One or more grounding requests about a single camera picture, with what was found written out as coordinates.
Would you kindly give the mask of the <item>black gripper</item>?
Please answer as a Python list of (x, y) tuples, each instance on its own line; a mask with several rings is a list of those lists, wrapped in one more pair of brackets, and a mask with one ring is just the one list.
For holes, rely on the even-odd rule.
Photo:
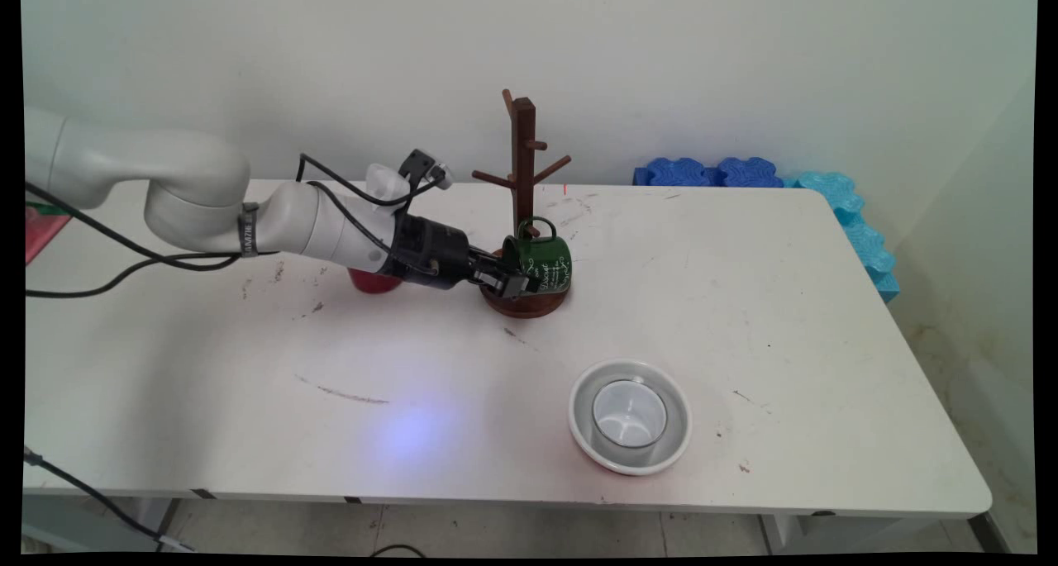
[(450, 290), (473, 279), (484, 291), (500, 299), (537, 295), (541, 279), (479, 247), (469, 247), (466, 232), (426, 218), (397, 213), (393, 254), (385, 275), (419, 286)]

